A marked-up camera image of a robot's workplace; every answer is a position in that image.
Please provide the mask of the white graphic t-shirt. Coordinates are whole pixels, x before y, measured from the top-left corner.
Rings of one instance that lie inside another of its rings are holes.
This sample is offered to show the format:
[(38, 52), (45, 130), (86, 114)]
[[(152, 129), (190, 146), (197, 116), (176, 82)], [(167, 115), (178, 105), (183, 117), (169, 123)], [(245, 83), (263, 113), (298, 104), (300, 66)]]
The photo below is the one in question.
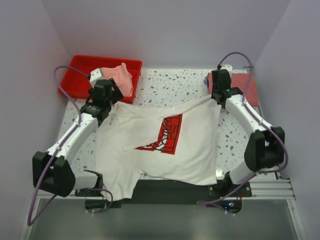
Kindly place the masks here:
[(220, 112), (210, 96), (167, 108), (116, 103), (96, 136), (95, 168), (106, 198), (130, 199), (142, 175), (215, 184)]

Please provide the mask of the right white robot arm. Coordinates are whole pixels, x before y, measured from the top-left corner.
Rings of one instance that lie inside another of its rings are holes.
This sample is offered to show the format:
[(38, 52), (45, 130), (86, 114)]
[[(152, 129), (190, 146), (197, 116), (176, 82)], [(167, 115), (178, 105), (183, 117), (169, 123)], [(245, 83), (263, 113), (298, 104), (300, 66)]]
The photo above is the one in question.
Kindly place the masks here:
[(219, 193), (233, 197), (262, 170), (271, 169), (285, 160), (285, 131), (273, 127), (255, 111), (238, 87), (231, 87), (226, 69), (211, 72), (211, 98), (230, 112), (248, 135), (243, 162), (227, 172), (214, 187)]

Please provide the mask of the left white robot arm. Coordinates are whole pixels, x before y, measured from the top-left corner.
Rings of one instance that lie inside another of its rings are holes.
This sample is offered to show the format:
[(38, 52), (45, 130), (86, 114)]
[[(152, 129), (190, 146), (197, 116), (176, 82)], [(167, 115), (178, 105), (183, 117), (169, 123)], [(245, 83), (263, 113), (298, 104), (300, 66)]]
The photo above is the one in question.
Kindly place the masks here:
[(102, 174), (85, 170), (74, 174), (71, 162), (87, 138), (108, 117), (112, 105), (123, 99), (115, 81), (99, 79), (89, 90), (89, 97), (78, 107), (78, 117), (65, 134), (47, 151), (38, 151), (32, 158), (32, 178), (35, 189), (60, 197), (73, 190), (84, 190), (99, 196), (104, 190)]

